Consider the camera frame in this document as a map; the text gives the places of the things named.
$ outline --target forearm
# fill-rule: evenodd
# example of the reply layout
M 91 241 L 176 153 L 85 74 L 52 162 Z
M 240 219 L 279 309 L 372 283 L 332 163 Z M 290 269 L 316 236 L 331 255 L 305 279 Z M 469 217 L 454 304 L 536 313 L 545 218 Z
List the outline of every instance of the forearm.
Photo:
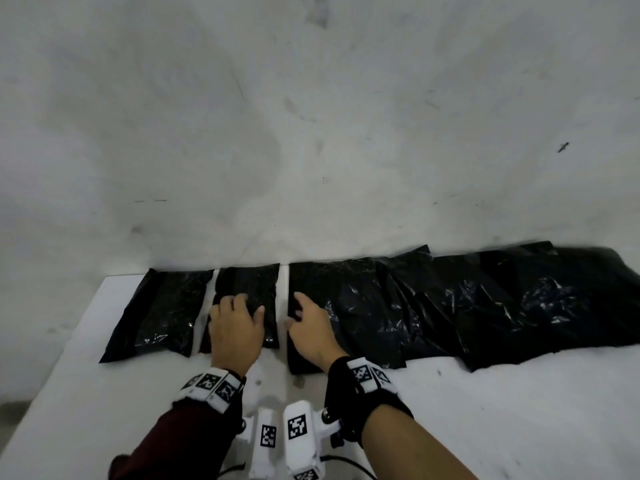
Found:
M 416 421 L 386 404 L 367 419 L 362 446 L 380 480 L 476 478 Z
M 214 477 L 237 433 L 241 411 L 239 398 L 224 415 L 192 399 L 175 403 L 130 456 L 113 460 L 109 480 Z

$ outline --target hand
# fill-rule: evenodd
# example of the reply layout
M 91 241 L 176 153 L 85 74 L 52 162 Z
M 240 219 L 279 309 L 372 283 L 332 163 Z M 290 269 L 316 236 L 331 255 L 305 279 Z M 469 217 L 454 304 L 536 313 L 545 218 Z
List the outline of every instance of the hand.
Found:
M 302 312 L 296 313 L 302 320 L 286 322 L 289 335 L 300 355 L 326 374 L 336 359 L 348 354 L 335 339 L 329 314 L 307 295 L 297 292 L 294 296 L 302 307 Z
M 264 306 L 253 320 L 246 309 L 247 295 L 226 296 L 209 311 L 211 366 L 233 371 L 244 377 L 258 359 L 264 339 Z

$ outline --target person's left hand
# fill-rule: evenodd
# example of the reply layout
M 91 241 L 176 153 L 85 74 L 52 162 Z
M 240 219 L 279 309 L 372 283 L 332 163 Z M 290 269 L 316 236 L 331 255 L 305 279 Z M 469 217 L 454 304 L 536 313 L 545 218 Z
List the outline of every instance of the person's left hand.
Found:
M 211 366 L 244 377 L 258 359 L 264 339 L 264 306 L 254 313 L 246 309 L 247 295 L 226 296 L 209 311 Z

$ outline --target black wristband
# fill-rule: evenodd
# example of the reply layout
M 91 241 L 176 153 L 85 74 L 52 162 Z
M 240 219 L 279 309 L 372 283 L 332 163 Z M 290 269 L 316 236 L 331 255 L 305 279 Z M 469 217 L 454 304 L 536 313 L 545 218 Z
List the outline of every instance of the black wristband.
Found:
M 329 416 L 340 419 L 340 434 L 362 446 L 362 430 L 370 414 L 381 404 L 411 416 L 396 388 L 377 366 L 353 357 L 341 357 L 329 369 L 324 407 Z

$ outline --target person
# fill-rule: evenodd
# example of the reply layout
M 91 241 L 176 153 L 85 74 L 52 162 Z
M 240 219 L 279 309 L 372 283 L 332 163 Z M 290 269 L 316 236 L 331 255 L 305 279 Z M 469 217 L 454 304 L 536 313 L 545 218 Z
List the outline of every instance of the person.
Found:
M 244 294 L 226 296 L 210 311 L 211 371 L 228 371 L 225 380 L 231 384 L 231 391 L 244 381 L 258 359 L 264 338 L 264 307 L 258 308 L 252 318 L 246 298 Z M 290 318 L 286 323 L 291 339 L 302 357 L 329 376 L 329 410 L 340 418 L 347 436 L 364 448 L 376 476 L 380 480 L 475 479 L 460 460 L 414 421 L 397 395 L 381 388 L 372 394 L 358 393 L 349 382 L 353 375 L 344 372 L 349 371 L 348 363 L 353 358 L 338 345 L 327 312 L 302 293 L 295 293 L 295 298 L 301 311 L 299 320 Z M 211 377 L 199 374 L 183 391 L 195 381 L 212 382 Z M 228 406 L 223 404 L 223 412 L 214 407 L 220 404 L 220 397 L 215 404 L 190 397 L 174 402 L 131 455 L 120 455 L 112 461 L 109 480 L 217 476 L 239 432 L 241 389 L 236 387 L 232 398 L 223 395 L 229 400 Z

